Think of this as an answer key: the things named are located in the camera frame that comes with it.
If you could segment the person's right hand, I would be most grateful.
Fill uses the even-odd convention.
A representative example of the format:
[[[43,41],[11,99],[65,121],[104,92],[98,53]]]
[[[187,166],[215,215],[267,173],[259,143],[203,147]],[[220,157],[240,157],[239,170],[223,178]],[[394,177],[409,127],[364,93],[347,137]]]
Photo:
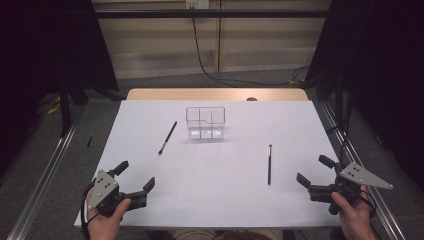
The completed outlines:
[[[334,202],[341,208],[339,220],[341,227],[330,232],[331,240],[378,240],[371,227],[371,207],[366,203],[366,187],[361,187],[362,200],[349,203],[341,194],[331,194]]]

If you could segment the black horizontal bar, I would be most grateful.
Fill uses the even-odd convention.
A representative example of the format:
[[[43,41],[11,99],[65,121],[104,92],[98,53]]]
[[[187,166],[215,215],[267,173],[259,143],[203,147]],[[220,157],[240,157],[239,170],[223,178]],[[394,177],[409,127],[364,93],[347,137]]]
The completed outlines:
[[[157,10],[97,11],[97,18],[326,18],[329,10]]]

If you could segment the white table sheet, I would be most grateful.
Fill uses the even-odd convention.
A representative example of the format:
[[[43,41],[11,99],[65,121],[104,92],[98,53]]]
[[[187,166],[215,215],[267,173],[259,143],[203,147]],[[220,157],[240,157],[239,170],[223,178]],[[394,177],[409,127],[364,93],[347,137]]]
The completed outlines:
[[[335,156],[310,101],[224,101],[223,139],[191,140],[189,101],[124,101],[98,164],[123,161],[123,192],[140,190],[154,177],[147,206],[125,214],[124,227],[309,228],[336,226],[325,203],[310,200],[296,181],[328,185],[333,170],[318,161]],[[178,124],[158,156],[173,123]],[[272,144],[271,185],[267,184]]]

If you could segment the person's left hand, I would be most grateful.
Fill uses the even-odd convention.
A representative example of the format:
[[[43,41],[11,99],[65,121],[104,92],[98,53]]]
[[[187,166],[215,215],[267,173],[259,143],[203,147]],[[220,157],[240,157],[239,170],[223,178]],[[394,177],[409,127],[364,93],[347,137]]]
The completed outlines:
[[[120,230],[120,222],[130,206],[131,200],[124,199],[111,217],[98,213],[97,209],[87,212],[88,232],[90,240],[116,240]]]

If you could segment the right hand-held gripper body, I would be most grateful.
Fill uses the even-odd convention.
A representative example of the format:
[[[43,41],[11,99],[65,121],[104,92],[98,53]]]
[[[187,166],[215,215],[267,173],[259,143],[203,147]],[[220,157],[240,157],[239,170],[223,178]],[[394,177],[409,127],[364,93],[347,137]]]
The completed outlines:
[[[335,162],[336,166],[332,168],[336,173],[335,182],[328,186],[310,185],[307,189],[311,201],[329,203],[329,213],[337,215],[341,208],[331,197],[333,192],[341,194],[349,203],[354,203],[361,198],[361,187],[371,186],[383,189],[392,189],[393,185],[384,181],[364,167],[351,162],[343,165]]]

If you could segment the person's legs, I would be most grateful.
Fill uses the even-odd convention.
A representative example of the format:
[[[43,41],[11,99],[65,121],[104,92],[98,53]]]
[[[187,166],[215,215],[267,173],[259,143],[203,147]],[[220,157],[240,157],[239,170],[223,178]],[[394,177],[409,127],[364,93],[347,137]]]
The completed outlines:
[[[163,240],[284,240],[282,230],[175,230]]]

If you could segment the clear plastic organizer box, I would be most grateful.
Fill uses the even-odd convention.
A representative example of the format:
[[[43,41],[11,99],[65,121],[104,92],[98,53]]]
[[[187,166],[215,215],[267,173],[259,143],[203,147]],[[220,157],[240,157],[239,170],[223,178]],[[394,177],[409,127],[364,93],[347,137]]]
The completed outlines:
[[[191,140],[223,139],[226,109],[218,107],[188,107],[186,125]]]

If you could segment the metal floor rail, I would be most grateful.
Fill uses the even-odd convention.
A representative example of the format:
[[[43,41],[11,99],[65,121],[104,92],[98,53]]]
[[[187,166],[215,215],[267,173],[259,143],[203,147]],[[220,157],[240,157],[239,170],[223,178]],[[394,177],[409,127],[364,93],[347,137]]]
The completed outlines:
[[[45,194],[49,189],[52,179],[55,176],[59,165],[68,149],[69,144],[75,133],[76,125],[81,119],[85,107],[78,107],[76,115],[72,118],[70,127],[65,134],[59,138],[57,146],[49,159],[49,162],[43,171],[34,191],[32,192],[28,202],[17,218],[11,232],[6,240],[25,240],[28,232],[34,222],[34,219],[44,201]]]
[[[322,104],[322,111],[324,112],[326,119],[328,120],[331,128],[330,133],[334,133],[340,142],[340,157],[346,161],[356,163],[364,167],[361,158],[359,157],[356,149],[349,140],[347,134],[340,128],[340,124],[336,122],[336,114],[329,103]],[[375,200],[377,210],[376,215],[380,220],[385,232],[390,240],[406,240],[395,216],[392,214],[386,201],[383,199],[380,191],[376,187],[369,187],[368,192],[371,197]]]

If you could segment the white wall power outlet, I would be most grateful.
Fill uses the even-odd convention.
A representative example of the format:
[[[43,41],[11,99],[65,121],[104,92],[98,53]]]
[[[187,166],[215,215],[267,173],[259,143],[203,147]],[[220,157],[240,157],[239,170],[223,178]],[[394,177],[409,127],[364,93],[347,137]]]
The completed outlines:
[[[187,9],[208,9],[210,7],[209,0],[185,0]]]

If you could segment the black pen with brush tip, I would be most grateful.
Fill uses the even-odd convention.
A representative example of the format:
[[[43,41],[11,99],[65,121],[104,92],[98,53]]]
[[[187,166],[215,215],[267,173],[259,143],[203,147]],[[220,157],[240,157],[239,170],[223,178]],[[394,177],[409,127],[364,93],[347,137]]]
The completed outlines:
[[[167,134],[167,136],[166,136],[166,138],[165,138],[165,140],[164,140],[164,142],[163,142],[163,144],[162,144],[161,148],[160,148],[160,149],[159,149],[159,151],[158,151],[158,156],[161,156],[161,155],[163,154],[163,151],[164,151],[164,149],[165,149],[166,145],[168,144],[169,139],[171,138],[171,136],[172,136],[172,134],[173,134],[173,132],[174,132],[174,130],[175,130],[175,128],[176,128],[176,126],[177,126],[177,124],[178,124],[178,121],[175,121],[175,122],[173,123],[173,125],[172,125],[172,127],[171,127],[170,131],[168,132],[168,134]]]

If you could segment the black stand post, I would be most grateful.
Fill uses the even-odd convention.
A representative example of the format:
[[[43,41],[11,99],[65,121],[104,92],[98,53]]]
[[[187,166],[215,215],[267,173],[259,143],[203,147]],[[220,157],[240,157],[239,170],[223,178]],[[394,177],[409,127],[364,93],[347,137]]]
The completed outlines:
[[[64,137],[69,131],[71,126],[69,95],[68,95],[67,81],[65,77],[63,77],[60,81],[60,107],[61,107],[61,118],[62,118],[61,136]]]

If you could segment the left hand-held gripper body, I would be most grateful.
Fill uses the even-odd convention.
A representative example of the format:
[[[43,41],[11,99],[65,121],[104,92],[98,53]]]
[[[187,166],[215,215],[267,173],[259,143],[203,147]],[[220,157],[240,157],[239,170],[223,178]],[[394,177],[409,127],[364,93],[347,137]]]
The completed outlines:
[[[119,190],[119,183],[112,173],[100,170],[94,180],[93,192],[88,203],[88,210],[98,210],[103,216],[112,216],[118,205],[125,199],[130,199],[129,211],[147,206],[148,190],[134,193],[124,193]]]

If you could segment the black curtain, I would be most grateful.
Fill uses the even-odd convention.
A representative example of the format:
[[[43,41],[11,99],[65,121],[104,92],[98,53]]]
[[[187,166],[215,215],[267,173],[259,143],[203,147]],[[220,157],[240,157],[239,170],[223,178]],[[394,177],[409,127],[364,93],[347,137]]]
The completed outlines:
[[[424,191],[424,0],[331,0],[306,76],[327,99],[353,97]]]
[[[41,99],[116,90],[92,0],[0,0],[0,176],[34,126]]]

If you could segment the black pen with silver cap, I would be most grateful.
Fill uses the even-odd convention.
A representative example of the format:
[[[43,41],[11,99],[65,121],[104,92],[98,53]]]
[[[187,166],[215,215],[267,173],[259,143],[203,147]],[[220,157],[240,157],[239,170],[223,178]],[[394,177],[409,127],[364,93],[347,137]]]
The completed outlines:
[[[272,144],[268,146],[268,166],[267,166],[267,184],[271,185],[271,174],[272,174]]]

